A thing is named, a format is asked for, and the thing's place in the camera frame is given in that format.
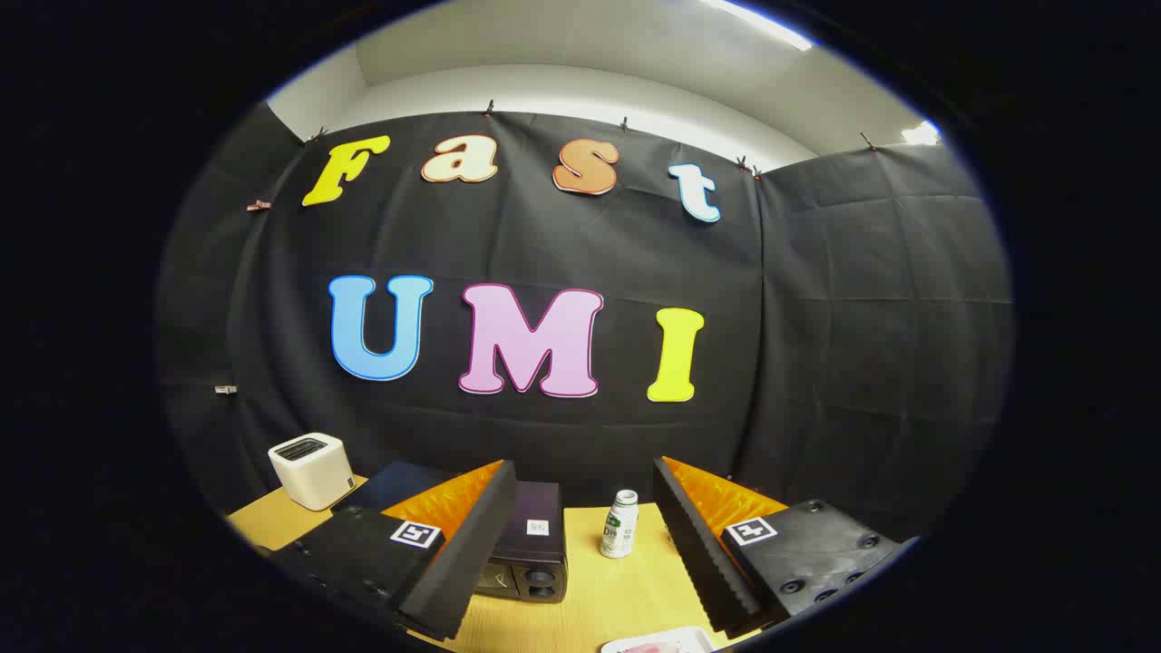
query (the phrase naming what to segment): letter u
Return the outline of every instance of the letter u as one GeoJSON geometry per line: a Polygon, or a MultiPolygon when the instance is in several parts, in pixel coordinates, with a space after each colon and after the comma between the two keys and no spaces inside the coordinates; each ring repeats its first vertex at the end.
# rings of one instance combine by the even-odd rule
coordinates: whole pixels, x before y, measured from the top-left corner
{"type": "Polygon", "coordinates": [[[367,297],[375,292],[375,281],[367,277],[338,277],[331,281],[334,297],[331,314],[331,347],[334,359],[351,374],[368,381],[394,381],[419,360],[419,325],[424,297],[434,284],[426,277],[395,277],[387,292],[395,295],[395,344],[387,353],[374,353],[363,342],[363,317],[367,297]]]}

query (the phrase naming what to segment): letter i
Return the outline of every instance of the letter i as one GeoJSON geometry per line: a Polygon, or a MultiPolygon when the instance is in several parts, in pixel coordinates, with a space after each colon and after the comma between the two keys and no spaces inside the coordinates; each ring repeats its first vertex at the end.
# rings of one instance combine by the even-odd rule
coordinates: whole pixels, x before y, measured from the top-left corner
{"type": "Polygon", "coordinates": [[[706,320],[695,310],[663,308],[657,311],[657,324],[664,336],[661,344],[661,365],[657,380],[646,396],[655,402],[679,402],[693,397],[690,367],[693,365],[693,340],[706,320]]]}

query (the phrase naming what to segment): blue letter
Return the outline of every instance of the blue letter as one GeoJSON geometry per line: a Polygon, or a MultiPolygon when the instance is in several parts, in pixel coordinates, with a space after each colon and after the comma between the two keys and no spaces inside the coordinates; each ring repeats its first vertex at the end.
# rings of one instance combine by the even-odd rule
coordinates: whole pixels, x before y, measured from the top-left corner
{"type": "Polygon", "coordinates": [[[714,180],[701,177],[701,168],[693,164],[671,165],[669,173],[677,178],[685,210],[701,222],[717,222],[722,211],[706,203],[706,191],[714,189],[714,180]]]}
{"type": "Polygon", "coordinates": [[[375,282],[367,277],[338,277],[331,281],[334,311],[331,314],[331,347],[344,369],[368,381],[391,381],[403,376],[419,359],[419,320],[424,297],[434,284],[426,277],[408,274],[387,284],[395,295],[395,345],[387,353],[372,353],[363,343],[362,324],[367,297],[375,282]]]}

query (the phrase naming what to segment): ceiling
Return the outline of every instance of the ceiling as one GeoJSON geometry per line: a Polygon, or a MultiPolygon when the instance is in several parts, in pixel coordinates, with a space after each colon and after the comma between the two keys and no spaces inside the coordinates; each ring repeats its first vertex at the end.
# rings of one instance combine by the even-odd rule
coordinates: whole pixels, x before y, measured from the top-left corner
{"type": "Polygon", "coordinates": [[[821,48],[801,52],[699,0],[453,0],[355,45],[369,86],[490,64],[628,74],[747,114],[819,155],[899,143],[923,119],[821,48]]]}

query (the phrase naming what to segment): white wall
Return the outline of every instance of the white wall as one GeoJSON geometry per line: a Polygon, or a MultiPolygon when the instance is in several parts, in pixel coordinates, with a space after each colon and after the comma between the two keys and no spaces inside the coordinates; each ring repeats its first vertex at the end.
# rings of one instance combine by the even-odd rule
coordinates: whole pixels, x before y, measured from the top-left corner
{"type": "Polygon", "coordinates": [[[367,92],[355,48],[348,46],[323,59],[269,98],[274,115],[305,141],[367,92]]]}
{"type": "MultiPolygon", "coordinates": [[[[708,98],[636,77],[554,65],[473,66],[388,81],[369,88],[326,124],[333,131],[409,115],[483,112],[489,99],[496,100],[497,112],[555,114],[611,124],[628,116],[630,129],[730,160],[745,156],[748,165],[762,171],[815,157],[780,131],[708,98]]],[[[277,107],[274,109],[283,117],[277,107]]],[[[291,129],[297,132],[294,124],[291,129]]],[[[316,125],[311,134],[317,131],[316,125]]]]}

